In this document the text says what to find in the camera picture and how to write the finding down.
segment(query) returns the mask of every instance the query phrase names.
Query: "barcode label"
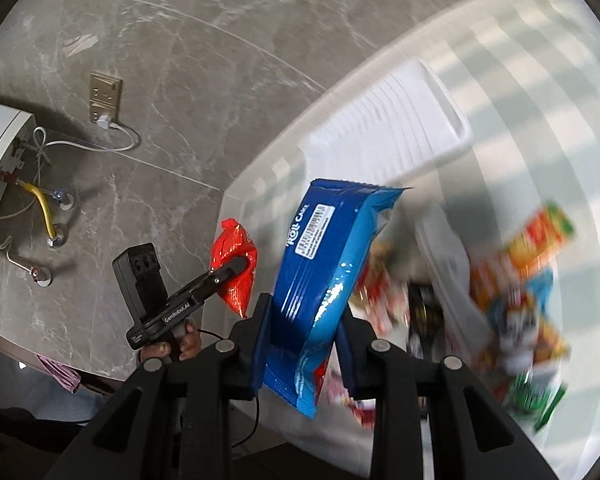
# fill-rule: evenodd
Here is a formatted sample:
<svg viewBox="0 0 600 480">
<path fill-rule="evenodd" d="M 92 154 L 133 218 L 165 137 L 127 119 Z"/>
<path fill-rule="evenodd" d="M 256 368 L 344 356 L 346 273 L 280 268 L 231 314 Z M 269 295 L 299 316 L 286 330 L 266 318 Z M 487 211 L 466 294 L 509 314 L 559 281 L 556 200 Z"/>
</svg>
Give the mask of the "barcode label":
<svg viewBox="0 0 600 480">
<path fill-rule="evenodd" d="M 304 256 L 309 260 L 314 259 L 335 209 L 332 205 L 324 204 L 318 204 L 315 207 L 311 218 L 309 218 L 309 223 L 304 228 L 300 241 L 296 245 L 296 254 Z"/>
</svg>

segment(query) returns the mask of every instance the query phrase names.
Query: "white plug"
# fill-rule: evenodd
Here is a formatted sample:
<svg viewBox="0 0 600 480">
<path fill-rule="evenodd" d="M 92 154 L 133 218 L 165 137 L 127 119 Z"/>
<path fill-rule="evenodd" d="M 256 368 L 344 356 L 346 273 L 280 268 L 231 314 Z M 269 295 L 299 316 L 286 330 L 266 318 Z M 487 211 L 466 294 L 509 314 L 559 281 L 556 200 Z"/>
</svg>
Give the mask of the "white plug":
<svg viewBox="0 0 600 480">
<path fill-rule="evenodd" d="M 96 124 L 101 127 L 103 130 L 109 130 L 109 128 L 111 127 L 111 117 L 108 115 L 101 115 L 100 117 L 98 117 L 98 120 L 96 121 Z"/>
</svg>

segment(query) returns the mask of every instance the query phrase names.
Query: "orange snack package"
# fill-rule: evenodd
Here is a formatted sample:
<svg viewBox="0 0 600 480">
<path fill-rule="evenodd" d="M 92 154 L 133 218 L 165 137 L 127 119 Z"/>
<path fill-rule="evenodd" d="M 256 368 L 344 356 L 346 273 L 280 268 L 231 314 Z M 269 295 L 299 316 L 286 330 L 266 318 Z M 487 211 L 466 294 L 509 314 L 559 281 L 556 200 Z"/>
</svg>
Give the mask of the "orange snack package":
<svg viewBox="0 0 600 480">
<path fill-rule="evenodd" d="M 247 269 L 236 276 L 218 292 L 229 308 L 242 318 L 247 317 L 247 308 L 253 288 L 258 250 L 247 231 L 235 221 L 228 218 L 220 222 L 222 232 L 211 247 L 211 270 L 218 270 L 234 256 L 246 256 L 249 260 Z"/>
<path fill-rule="evenodd" d="M 574 235 L 562 209 L 547 202 L 495 256 L 471 268 L 471 297 L 482 311 L 494 298 L 542 269 Z"/>
</svg>

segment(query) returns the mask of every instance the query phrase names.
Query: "wall outlet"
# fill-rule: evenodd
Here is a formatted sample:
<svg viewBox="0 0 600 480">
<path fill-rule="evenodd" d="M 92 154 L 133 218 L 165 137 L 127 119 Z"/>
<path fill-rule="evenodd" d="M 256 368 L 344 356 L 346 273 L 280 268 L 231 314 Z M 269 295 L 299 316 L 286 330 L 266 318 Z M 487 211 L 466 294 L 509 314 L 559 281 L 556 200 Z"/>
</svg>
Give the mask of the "wall outlet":
<svg viewBox="0 0 600 480">
<path fill-rule="evenodd" d="M 118 120 L 122 79 L 110 75 L 91 73 L 89 78 L 89 119 L 92 123 L 101 115 Z"/>
</svg>

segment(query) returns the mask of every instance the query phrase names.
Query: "yellow snack package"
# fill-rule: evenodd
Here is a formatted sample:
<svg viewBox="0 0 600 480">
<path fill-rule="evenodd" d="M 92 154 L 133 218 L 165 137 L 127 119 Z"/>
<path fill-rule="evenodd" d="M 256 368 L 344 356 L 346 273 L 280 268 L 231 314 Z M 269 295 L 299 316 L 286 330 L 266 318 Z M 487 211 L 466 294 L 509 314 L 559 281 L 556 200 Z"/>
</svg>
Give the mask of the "yellow snack package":
<svg viewBox="0 0 600 480">
<path fill-rule="evenodd" d="M 562 209 L 547 202 L 503 250 L 471 268 L 471 297 L 482 311 L 542 269 L 574 235 Z"/>
</svg>

